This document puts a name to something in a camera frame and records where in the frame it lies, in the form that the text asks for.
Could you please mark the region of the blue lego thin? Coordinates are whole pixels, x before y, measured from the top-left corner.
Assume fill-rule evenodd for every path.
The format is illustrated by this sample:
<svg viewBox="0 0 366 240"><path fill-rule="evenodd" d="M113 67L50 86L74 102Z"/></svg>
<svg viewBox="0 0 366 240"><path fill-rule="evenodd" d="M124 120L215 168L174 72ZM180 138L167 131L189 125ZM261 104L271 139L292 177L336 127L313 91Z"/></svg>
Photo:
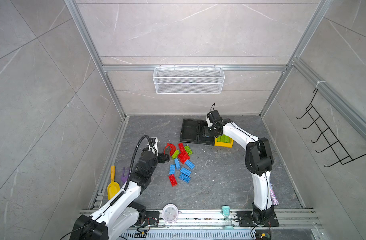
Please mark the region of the blue lego thin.
<svg viewBox="0 0 366 240"><path fill-rule="evenodd" d="M176 158L176 159L175 159L175 164L176 164L176 168L177 168L178 170L180 170L180 169L181 169L181 164L180 164L180 161L179 161L179 159L178 159L178 158Z"/></svg>

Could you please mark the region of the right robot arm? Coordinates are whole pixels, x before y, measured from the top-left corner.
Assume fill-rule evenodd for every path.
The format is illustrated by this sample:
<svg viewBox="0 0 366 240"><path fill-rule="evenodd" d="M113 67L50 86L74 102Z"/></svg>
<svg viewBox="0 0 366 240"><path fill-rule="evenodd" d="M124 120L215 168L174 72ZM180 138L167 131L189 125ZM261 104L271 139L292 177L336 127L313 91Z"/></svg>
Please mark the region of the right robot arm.
<svg viewBox="0 0 366 240"><path fill-rule="evenodd" d="M245 166L252 174L254 201L252 219L262 225L274 215L271 199L270 175L274 163L269 140L256 137L240 128L230 119L224 119L217 110L206 115L207 127L204 132L209 137L230 137L245 150Z"/></svg>

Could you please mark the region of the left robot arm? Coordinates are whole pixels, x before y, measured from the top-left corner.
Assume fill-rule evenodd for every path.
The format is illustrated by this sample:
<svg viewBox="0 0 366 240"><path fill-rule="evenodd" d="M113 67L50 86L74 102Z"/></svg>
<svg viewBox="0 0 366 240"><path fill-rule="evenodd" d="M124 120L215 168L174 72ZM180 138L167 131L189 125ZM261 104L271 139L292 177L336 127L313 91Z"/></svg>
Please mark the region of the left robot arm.
<svg viewBox="0 0 366 240"><path fill-rule="evenodd" d="M136 168L124 187L103 207L91 215L81 215L75 222L71 240L116 240L133 225L141 225L146 208L135 202L151 182L159 162L170 160L169 154L154 154L144 149Z"/></svg>

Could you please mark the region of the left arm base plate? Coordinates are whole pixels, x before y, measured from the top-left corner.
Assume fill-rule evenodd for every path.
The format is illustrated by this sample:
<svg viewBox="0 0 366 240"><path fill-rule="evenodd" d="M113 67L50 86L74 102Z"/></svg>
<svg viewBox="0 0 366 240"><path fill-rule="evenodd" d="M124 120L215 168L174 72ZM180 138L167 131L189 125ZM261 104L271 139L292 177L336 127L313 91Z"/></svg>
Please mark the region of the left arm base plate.
<svg viewBox="0 0 366 240"><path fill-rule="evenodd" d="M140 213L140 216L137 222L134 224L134 227L147 227L151 228L159 225L160 220L160 212L159 211L145 211L144 213Z"/></svg>

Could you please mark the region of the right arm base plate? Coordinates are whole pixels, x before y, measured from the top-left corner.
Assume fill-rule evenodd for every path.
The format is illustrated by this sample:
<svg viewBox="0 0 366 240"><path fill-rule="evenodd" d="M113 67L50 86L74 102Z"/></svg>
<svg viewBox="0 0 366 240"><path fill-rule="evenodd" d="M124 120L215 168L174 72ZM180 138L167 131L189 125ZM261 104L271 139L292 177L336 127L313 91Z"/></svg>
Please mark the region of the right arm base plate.
<svg viewBox="0 0 366 240"><path fill-rule="evenodd" d="M262 222L254 220L253 211L237 211L234 220L240 227L278 227L280 226L276 213L265 217Z"/></svg>

